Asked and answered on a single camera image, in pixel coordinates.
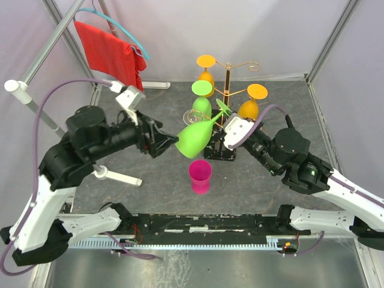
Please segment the green wine glass front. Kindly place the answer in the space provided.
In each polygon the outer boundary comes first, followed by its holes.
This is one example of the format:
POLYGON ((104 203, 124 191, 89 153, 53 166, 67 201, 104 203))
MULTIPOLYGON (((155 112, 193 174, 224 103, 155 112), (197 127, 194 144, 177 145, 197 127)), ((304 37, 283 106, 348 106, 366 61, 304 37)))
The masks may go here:
POLYGON ((205 116, 205 120, 185 127, 179 134, 179 141, 175 144, 179 152, 185 157, 195 158, 207 146, 211 139, 214 125, 223 126, 217 120, 225 113, 230 116, 232 112, 220 99, 216 99, 220 111, 213 118, 205 116))

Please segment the green wine glass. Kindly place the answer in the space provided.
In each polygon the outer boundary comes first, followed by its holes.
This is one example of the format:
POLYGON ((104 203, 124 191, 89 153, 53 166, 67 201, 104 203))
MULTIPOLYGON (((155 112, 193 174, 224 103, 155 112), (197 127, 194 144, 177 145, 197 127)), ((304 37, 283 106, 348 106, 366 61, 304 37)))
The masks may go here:
POLYGON ((192 92, 197 96, 193 103, 193 109, 198 110, 205 116, 211 118, 212 106, 207 96, 212 92, 212 85, 206 80, 197 80, 191 86, 192 92))
POLYGON ((195 158, 207 146, 211 139, 214 125, 223 126, 217 120, 225 113, 230 116, 232 112, 220 99, 216 99, 220 111, 213 118, 205 116, 205 120, 185 127, 179 134, 179 141, 175 144, 179 152, 185 157, 195 158))

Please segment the yellow wine glass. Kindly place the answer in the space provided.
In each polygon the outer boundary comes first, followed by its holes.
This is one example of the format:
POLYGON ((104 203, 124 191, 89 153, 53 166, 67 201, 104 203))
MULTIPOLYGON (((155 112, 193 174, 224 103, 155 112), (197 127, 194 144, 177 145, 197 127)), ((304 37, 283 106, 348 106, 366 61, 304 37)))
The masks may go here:
POLYGON ((268 96, 268 90, 260 84, 251 84, 247 88, 250 100, 244 102, 239 110, 238 115, 242 118, 248 118, 255 121, 259 114, 259 106, 257 100, 265 99, 268 96))
POLYGON ((208 68, 214 66, 215 63, 216 63, 215 58, 211 55, 201 55, 197 58, 198 66, 204 68, 204 71, 198 77, 198 80, 208 81, 212 86, 210 93, 205 95, 206 98, 212 96, 214 93, 214 85, 215 85, 214 78, 213 78, 212 74, 208 71, 208 68))

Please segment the clear champagne glass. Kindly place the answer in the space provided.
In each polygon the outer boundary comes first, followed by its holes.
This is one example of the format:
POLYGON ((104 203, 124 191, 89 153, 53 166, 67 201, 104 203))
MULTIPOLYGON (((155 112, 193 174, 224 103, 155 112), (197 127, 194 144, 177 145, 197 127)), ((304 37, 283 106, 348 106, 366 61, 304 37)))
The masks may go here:
POLYGON ((191 125, 191 124, 194 124, 194 123, 197 123, 197 122, 202 122, 205 120, 205 116, 204 114, 199 111, 199 110, 196 110, 196 109, 190 109, 188 111, 186 111, 184 114, 183 114, 183 117, 182 117, 182 120, 183 122, 186 124, 186 125, 191 125))

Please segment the pink wine glass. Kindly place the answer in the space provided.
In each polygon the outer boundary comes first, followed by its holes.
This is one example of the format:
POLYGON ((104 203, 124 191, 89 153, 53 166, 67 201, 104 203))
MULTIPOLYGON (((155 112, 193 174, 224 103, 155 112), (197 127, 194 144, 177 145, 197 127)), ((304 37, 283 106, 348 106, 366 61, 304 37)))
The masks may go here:
POLYGON ((199 195, 206 194, 210 188, 212 166, 205 160, 196 160, 188 168, 192 190, 199 195))

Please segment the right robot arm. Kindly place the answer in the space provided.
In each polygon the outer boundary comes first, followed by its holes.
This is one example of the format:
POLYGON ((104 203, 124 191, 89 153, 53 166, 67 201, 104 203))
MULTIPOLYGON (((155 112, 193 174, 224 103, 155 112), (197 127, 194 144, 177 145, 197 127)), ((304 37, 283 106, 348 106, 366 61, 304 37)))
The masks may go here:
POLYGON ((345 233, 367 247, 383 250, 383 199, 310 153, 310 141, 293 127, 279 130, 273 138, 253 128, 245 135, 242 147, 271 175, 282 176, 289 189, 340 207, 339 211, 323 211, 281 205, 274 220, 280 234, 293 230, 345 233))

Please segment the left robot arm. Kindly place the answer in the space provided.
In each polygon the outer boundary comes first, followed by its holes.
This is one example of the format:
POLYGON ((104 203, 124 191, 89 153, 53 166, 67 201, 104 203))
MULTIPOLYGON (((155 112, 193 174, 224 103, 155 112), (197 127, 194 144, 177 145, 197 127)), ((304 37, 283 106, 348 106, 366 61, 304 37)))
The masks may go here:
POLYGON ((102 108, 84 106, 67 119, 67 132, 38 167, 34 191, 19 222, 1 229, 4 243, 15 249, 17 266, 52 262, 70 245, 99 233, 131 230, 133 216, 121 203, 79 220, 57 218, 69 195, 94 172, 97 160, 133 145, 155 158, 178 141, 161 131, 160 121, 136 112, 134 123, 125 111, 120 114, 123 120, 109 125, 102 108))

